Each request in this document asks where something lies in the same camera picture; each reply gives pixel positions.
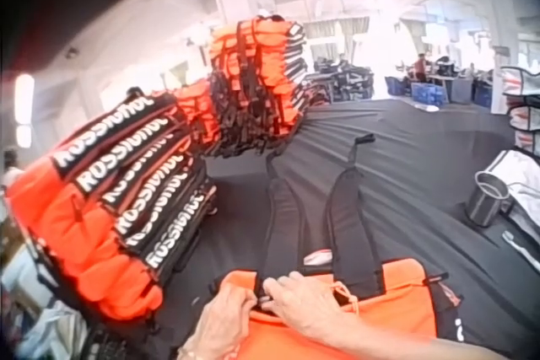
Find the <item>blue crate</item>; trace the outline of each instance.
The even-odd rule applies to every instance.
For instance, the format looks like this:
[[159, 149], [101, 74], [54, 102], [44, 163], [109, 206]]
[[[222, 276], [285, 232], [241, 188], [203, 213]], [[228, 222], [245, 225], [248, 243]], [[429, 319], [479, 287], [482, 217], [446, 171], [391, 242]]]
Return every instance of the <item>blue crate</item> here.
[[430, 83], [412, 83], [413, 100], [423, 105], [441, 106], [448, 103], [448, 94], [443, 86]]
[[386, 87], [388, 88], [388, 94], [392, 96], [403, 96], [405, 95], [405, 81], [399, 80], [394, 77], [385, 77]]
[[493, 97], [493, 87], [487, 83], [480, 82], [476, 87], [474, 95], [474, 104], [482, 107], [491, 108], [491, 99]]

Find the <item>stainless steel cup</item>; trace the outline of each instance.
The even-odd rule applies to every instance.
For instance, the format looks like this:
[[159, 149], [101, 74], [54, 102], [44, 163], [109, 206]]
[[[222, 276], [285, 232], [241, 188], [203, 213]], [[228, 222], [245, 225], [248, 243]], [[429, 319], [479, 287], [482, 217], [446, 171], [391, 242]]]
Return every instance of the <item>stainless steel cup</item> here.
[[474, 179], [476, 187], [465, 206], [465, 213], [473, 223], [487, 228], [508, 201], [510, 191], [503, 180], [489, 172], [477, 172]]

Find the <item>shoulder strap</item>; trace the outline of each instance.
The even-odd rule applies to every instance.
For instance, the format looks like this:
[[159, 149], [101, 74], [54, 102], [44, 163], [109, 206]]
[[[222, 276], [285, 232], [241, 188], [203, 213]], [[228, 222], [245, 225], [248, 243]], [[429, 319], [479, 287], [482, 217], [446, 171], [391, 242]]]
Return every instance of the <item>shoulder strap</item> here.
[[359, 210], [361, 174], [354, 166], [357, 146], [374, 140], [373, 134], [354, 140], [348, 168], [336, 179], [325, 211], [334, 278], [362, 299], [385, 291], [381, 260]]
[[[358, 210], [360, 173], [354, 167], [356, 147], [374, 140], [373, 134], [355, 139], [349, 167], [338, 176], [325, 208], [334, 278], [358, 298], [375, 297], [385, 291], [382, 264]], [[269, 186], [272, 208], [264, 251], [256, 269], [257, 297], [264, 296], [262, 282], [266, 277], [281, 277], [304, 268], [304, 208], [287, 180], [277, 177], [272, 165], [275, 156], [267, 156], [267, 172], [273, 178]]]
[[268, 187], [271, 215], [264, 251], [256, 272], [254, 291], [257, 297], [265, 295], [262, 282], [267, 277], [281, 277], [298, 270], [302, 261], [300, 244], [305, 222], [304, 210], [287, 180], [275, 177], [271, 164], [274, 156], [267, 156], [268, 174], [273, 177]]

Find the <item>hand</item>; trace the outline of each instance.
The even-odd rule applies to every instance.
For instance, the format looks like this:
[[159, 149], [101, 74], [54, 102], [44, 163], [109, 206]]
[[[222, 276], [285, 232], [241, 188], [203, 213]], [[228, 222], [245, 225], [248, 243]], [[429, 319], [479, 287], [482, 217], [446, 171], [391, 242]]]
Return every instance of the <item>hand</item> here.
[[204, 360], [222, 358], [247, 337], [249, 313], [257, 303], [252, 290], [225, 284], [202, 310], [184, 348]]
[[262, 308], [274, 312], [288, 327], [310, 339], [331, 345], [337, 329], [359, 323], [357, 317], [339, 308], [327, 284], [303, 277], [297, 271], [278, 280], [268, 278], [262, 287], [273, 299], [262, 304]]

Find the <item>person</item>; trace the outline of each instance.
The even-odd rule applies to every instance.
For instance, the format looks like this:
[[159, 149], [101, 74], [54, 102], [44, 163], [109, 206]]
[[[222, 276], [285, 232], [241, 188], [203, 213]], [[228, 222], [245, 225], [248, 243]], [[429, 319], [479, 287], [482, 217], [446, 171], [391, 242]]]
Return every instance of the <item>person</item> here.
[[467, 79], [476, 78], [476, 69], [474, 68], [474, 63], [471, 63], [471, 65], [467, 69], [465, 69], [465, 77]]
[[426, 83], [428, 77], [425, 73], [425, 54], [418, 54], [418, 60], [414, 63], [414, 77], [421, 83]]
[[[323, 345], [366, 360], [504, 360], [483, 347], [432, 339], [426, 341], [367, 325], [355, 314], [341, 311], [328, 286], [293, 271], [263, 288], [271, 311], [289, 328]], [[221, 359], [248, 336], [249, 312], [257, 299], [251, 290], [224, 285], [205, 306], [193, 335], [179, 351], [179, 360]]]
[[7, 148], [3, 151], [3, 176], [2, 187], [10, 187], [24, 172], [19, 169], [19, 157], [14, 148]]

